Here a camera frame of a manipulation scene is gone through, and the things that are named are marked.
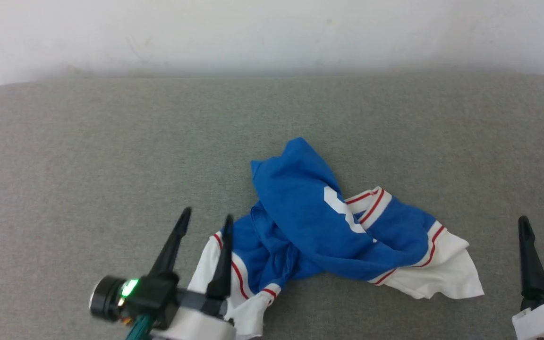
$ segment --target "white stripe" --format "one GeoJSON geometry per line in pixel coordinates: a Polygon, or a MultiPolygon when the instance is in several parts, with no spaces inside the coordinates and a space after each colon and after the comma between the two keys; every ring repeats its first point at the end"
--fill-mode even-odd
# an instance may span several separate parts
{"type": "Polygon", "coordinates": [[[339,213],[339,215],[343,215],[350,230],[357,234],[365,233],[365,230],[362,228],[360,223],[356,223],[356,221],[354,221],[354,214],[349,209],[348,205],[340,200],[337,196],[337,191],[334,191],[329,186],[324,187],[324,202],[326,202],[326,204],[328,204],[331,209],[336,211],[336,213],[339,213]]]}
{"type": "MultiPolygon", "coordinates": [[[[249,288],[249,273],[247,271],[247,267],[245,263],[235,253],[232,253],[232,262],[236,265],[236,268],[238,268],[238,271],[240,272],[240,276],[242,277],[242,288],[245,291],[245,294],[248,297],[252,297],[255,294],[253,294],[253,292],[251,292],[251,289],[249,288]]],[[[236,278],[235,282],[236,282],[236,288],[238,288],[237,289],[238,295],[242,297],[242,293],[240,292],[240,280],[238,280],[238,276],[236,275],[236,273],[234,273],[233,276],[236,278]]]]}
{"type": "Polygon", "coordinates": [[[429,260],[429,256],[431,255],[432,253],[432,248],[434,247],[434,243],[432,242],[432,240],[434,239],[434,236],[436,235],[436,232],[438,232],[438,230],[440,230],[440,228],[442,228],[442,223],[436,221],[432,224],[431,228],[429,228],[429,230],[427,231],[427,252],[426,254],[423,256],[423,258],[421,258],[421,260],[419,260],[419,262],[415,263],[415,264],[412,264],[410,267],[417,267],[418,265],[423,265],[425,262],[427,262],[427,260],[429,260]]]}
{"type": "Polygon", "coordinates": [[[354,206],[354,210],[360,210],[359,208],[361,208],[361,207],[363,207],[365,205],[367,206],[367,209],[364,211],[364,213],[358,219],[361,226],[365,230],[368,230],[376,222],[376,220],[379,219],[379,217],[382,215],[382,213],[385,211],[385,209],[387,208],[387,206],[389,205],[389,203],[391,201],[391,194],[389,192],[383,190],[381,187],[376,187],[374,190],[369,191],[369,192],[371,192],[371,194],[372,194],[372,192],[375,192],[375,191],[377,191],[377,193],[372,195],[372,196],[369,196],[367,198],[363,198],[362,200],[360,200],[358,202],[348,204],[350,209],[352,209],[352,206],[354,206]],[[369,215],[369,217],[367,217],[367,219],[365,219],[365,217],[369,214],[371,209],[373,209],[373,207],[375,206],[375,203],[377,202],[379,197],[381,197],[381,200],[379,201],[379,204],[375,207],[375,210],[371,213],[371,215],[369,215]]]}

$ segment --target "black plastic bracket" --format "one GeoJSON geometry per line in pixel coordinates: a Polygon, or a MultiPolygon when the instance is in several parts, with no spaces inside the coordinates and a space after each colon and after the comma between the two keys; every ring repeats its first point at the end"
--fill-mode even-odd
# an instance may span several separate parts
{"type": "Polygon", "coordinates": [[[226,223],[222,230],[222,250],[218,264],[215,267],[215,273],[211,282],[207,285],[205,293],[207,301],[201,308],[201,312],[206,315],[218,313],[222,303],[230,296],[232,280],[232,240],[233,240],[234,222],[231,215],[226,217],[226,223]]]}
{"type": "Polygon", "coordinates": [[[544,269],[535,248],[535,233],[526,216],[518,221],[522,304],[520,310],[535,309],[544,304],[544,269]]]}

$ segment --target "gray cushion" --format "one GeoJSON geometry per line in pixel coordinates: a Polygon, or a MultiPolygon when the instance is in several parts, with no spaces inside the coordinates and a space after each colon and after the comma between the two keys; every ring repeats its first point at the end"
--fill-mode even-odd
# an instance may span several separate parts
{"type": "Polygon", "coordinates": [[[470,242],[484,297],[414,300],[333,275],[291,282],[264,338],[509,338],[517,220],[544,263],[544,77],[74,80],[0,87],[0,339],[123,339],[89,316],[102,276],[149,269],[184,206],[185,286],[249,161],[304,136],[349,196],[380,185],[470,242]]]}

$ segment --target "camera lens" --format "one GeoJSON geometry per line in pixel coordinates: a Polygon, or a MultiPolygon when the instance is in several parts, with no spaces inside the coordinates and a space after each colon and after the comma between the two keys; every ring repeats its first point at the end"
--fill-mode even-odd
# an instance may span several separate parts
{"type": "Polygon", "coordinates": [[[89,312],[93,317],[112,322],[119,320],[119,290],[125,281],[126,279],[105,276],[98,282],[89,299],[89,312]]]}

